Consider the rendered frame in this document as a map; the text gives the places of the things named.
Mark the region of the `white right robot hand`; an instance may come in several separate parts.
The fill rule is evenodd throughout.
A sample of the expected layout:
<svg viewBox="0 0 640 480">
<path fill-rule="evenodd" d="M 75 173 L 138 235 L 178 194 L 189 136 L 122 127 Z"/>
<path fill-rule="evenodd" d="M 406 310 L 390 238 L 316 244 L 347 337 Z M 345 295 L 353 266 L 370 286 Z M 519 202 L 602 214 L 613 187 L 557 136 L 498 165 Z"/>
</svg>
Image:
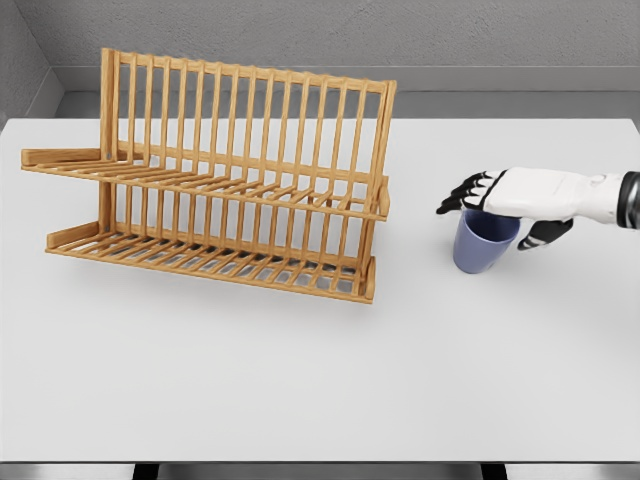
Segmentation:
<svg viewBox="0 0 640 480">
<path fill-rule="evenodd" d="M 514 167 L 476 173 L 451 191 L 439 214 L 463 208 L 535 221 L 520 241 L 521 251 L 554 242 L 573 226 L 576 216 L 593 216 L 587 178 L 545 169 Z"/>
</svg>

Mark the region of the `blue cup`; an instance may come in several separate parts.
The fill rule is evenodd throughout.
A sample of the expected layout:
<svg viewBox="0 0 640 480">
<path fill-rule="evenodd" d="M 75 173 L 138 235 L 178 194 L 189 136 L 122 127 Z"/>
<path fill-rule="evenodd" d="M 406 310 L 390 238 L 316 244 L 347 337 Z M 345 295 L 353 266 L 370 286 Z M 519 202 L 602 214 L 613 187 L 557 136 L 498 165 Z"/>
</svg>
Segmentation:
<svg viewBox="0 0 640 480">
<path fill-rule="evenodd" d="M 454 240 L 454 263 L 466 273 L 486 271 L 508 249 L 519 229 L 518 218 L 464 210 Z"/>
</svg>

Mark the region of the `wooden two-tier dish rack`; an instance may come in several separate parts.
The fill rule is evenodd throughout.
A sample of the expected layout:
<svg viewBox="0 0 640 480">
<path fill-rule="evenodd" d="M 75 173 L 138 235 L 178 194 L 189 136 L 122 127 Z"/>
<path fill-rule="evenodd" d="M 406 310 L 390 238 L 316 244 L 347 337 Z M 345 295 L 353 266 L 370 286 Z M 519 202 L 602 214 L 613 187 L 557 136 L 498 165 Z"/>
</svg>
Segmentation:
<svg viewBox="0 0 640 480">
<path fill-rule="evenodd" d="M 396 88 L 104 49 L 99 146 L 21 153 L 99 185 L 47 251 L 369 303 Z"/>
</svg>

